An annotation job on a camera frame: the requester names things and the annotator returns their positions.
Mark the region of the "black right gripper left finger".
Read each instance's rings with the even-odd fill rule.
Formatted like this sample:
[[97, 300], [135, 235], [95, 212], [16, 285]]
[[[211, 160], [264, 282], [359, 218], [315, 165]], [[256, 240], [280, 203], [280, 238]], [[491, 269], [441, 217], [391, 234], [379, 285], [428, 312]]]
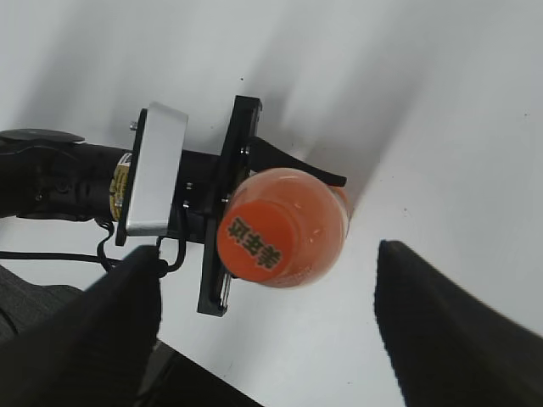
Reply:
[[45, 321], [1, 346], [3, 406], [132, 406], [161, 321], [155, 246], [140, 246]]

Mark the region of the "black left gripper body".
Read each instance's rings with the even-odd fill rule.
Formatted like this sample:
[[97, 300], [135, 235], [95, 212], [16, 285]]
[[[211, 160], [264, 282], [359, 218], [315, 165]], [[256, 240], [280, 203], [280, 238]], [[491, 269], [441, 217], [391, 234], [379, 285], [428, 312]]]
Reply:
[[204, 246], [197, 311], [222, 317], [232, 276], [217, 253], [217, 230], [230, 198], [249, 176], [250, 143], [261, 111], [258, 98], [234, 99], [221, 153], [184, 149], [176, 179], [169, 237]]

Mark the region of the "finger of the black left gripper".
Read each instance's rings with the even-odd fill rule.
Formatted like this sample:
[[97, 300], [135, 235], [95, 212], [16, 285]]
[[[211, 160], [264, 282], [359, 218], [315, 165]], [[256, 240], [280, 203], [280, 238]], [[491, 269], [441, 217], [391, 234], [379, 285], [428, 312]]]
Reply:
[[254, 137], [249, 143], [249, 168], [254, 172], [276, 168], [301, 170], [331, 187], [344, 187], [347, 182], [345, 176], [307, 164], [259, 137]]

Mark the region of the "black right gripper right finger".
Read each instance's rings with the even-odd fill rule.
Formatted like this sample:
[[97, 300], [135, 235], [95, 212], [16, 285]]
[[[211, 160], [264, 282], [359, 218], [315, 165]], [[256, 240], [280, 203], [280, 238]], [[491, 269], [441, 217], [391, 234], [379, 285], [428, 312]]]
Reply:
[[399, 241], [378, 247], [374, 314], [407, 406], [540, 406], [542, 338]]

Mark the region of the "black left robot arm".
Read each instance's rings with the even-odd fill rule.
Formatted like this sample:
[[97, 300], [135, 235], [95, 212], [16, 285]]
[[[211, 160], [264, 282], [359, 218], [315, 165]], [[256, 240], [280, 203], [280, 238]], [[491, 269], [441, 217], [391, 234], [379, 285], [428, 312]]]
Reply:
[[235, 98], [219, 154], [185, 149], [187, 115], [160, 103], [151, 103], [132, 123], [130, 150], [88, 144], [62, 131], [3, 131], [1, 214], [95, 220], [117, 245], [128, 237], [202, 244], [198, 312], [222, 316], [232, 277], [219, 259], [216, 233], [242, 181], [253, 172], [289, 168], [331, 187], [346, 183], [343, 176], [317, 169], [259, 138], [260, 110], [258, 98]]

